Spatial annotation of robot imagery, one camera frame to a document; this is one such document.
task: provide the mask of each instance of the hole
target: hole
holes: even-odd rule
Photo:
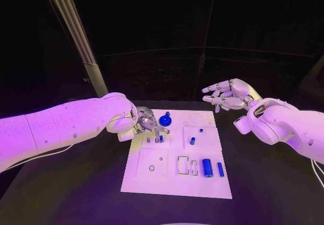
[[[312,146],[312,144],[314,144],[314,140],[311,139],[311,140],[308,141],[308,145]]]

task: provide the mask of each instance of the rectangular slot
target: rectangular slot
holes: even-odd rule
[[[193,171],[193,176],[197,176],[197,161],[191,161],[191,171]]]
[[[178,172],[178,175],[188,175],[188,157],[187,156],[177,157],[177,172]]]

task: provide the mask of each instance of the cable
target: cable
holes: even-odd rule
[[[318,174],[317,174],[317,171],[315,171],[315,167],[314,167],[314,162],[312,162],[314,160],[311,159],[311,164],[312,164],[312,170],[314,170],[314,173],[315,173],[315,176],[317,176],[317,178],[318,178],[318,181],[320,181],[320,183],[322,184],[322,187],[324,187],[324,183],[322,183],[322,180],[321,180],[321,178],[320,178],[320,176],[318,176]]]
[[[37,157],[34,157],[34,158],[30,158],[30,159],[27,159],[27,160],[24,160],[23,162],[20,162],[19,164],[16,164],[16,165],[11,165],[6,170],[8,170],[8,169],[11,169],[11,168],[14,168],[16,166],[19,166],[19,165],[21,165],[23,163],[26,163],[26,162],[29,162],[29,161],[32,161],[33,159],[37,159],[37,158],[42,158],[42,157],[44,157],[44,156],[50,156],[50,155],[55,155],[55,154],[57,154],[57,153],[60,153],[60,152],[63,152],[63,151],[66,151],[72,146],[73,146],[75,144],[72,144],[65,150],[62,150],[62,151],[57,151],[57,152],[55,152],[55,153],[50,153],[50,154],[47,154],[47,155],[42,155],[42,156],[37,156]]]
[[[320,166],[318,166],[318,164],[317,164],[315,161],[314,161],[314,163],[315,163],[315,166],[317,166],[318,170],[322,172],[322,169],[320,168]]]

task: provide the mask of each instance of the robotic hand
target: robotic hand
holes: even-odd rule
[[[152,111],[137,108],[121,93],[73,101],[0,119],[0,172],[26,158],[93,138],[104,128],[119,141],[142,132],[168,133]]]
[[[262,99],[255,89],[240,79],[233,79],[203,88],[214,91],[203,100],[219,109],[248,110],[233,123],[245,135],[249,131],[269,145],[285,142],[295,151],[324,164],[324,113],[299,111],[279,99]]]

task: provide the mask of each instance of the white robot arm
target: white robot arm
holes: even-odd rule
[[[248,110],[235,121],[243,135],[252,131],[266,144],[285,142],[301,155],[324,164],[324,113],[299,111],[278,99],[262,99],[240,79],[203,89],[203,93],[209,91],[214,92],[203,100],[216,105],[216,113],[220,108]]]
[[[91,139],[104,128],[118,134],[119,141],[144,131],[168,133],[152,111],[137,108],[121,93],[73,101],[0,119],[0,172],[26,158]]]

